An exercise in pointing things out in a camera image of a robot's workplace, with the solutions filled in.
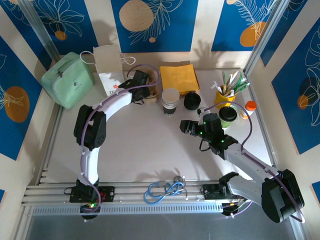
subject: orange bottle cap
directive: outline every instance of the orange bottle cap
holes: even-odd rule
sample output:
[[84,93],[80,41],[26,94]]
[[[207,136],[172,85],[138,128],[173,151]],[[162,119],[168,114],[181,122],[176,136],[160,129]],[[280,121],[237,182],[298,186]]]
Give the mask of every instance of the orange bottle cap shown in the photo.
[[254,111],[256,110],[257,108],[257,104],[255,101],[248,101],[246,104],[245,104],[245,108],[248,110],[248,111]]

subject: black and white paper cup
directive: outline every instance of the black and white paper cup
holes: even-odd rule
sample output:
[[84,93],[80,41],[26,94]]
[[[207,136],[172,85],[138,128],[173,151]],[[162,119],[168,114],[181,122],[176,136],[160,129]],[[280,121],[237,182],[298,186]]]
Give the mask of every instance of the black and white paper cup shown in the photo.
[[171,116],[175,113],[179,103],[180,93],[175,88],[167,88],[162,92],[163,113]]

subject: green cup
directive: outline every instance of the green cup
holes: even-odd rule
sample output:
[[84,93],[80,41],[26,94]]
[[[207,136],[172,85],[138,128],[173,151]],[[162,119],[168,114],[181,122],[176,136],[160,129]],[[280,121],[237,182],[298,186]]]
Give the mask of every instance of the green cup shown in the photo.
[[226,129],[237,119],[237,112],[230,106],[224,106],[219,110],[219,118],[222,128]]

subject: blue cable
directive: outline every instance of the blue cable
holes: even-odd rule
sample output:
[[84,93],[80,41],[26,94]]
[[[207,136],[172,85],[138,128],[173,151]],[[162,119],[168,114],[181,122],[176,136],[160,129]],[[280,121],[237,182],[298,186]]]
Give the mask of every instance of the blue cable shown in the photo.
[[[154,187],[160,187],[163,186],[164,187],[164,194],[159,194],[159,195],[155,195],[152,193],[152,188]],[[147,204],[158,204],[160,203],[166,196],[173,196],[176,194],[181,194],[183,189],[185,189],[185,184],[181,181],[177,181],[174,184],[170,184],[168,182],[166,182],[165,184],[159,183],[159,182],[154,182],[151,183],[148,187],[148,190],[144,193],[143,195],[143,200],[147,203]],[[148,201],[147,200],[147,196],[150,196],[152,198],[157,199],[156,201]]]

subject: pen holder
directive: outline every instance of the pen holder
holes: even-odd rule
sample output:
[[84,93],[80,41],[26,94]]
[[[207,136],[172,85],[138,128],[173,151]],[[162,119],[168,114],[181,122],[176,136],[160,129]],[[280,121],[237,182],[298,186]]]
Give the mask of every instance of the pen holder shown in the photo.
[[[214,104],[218,104],[218,103],[221,103],[221,102],[224,102],[224,101],[233,102],[235,99],[236,99],[236,96],[225,97],[219,91],[216,91]],[[230,103],[221,103],[216,107],[218,109],[221,109],[223,107],[230,107],[230,105],[231,105]]]

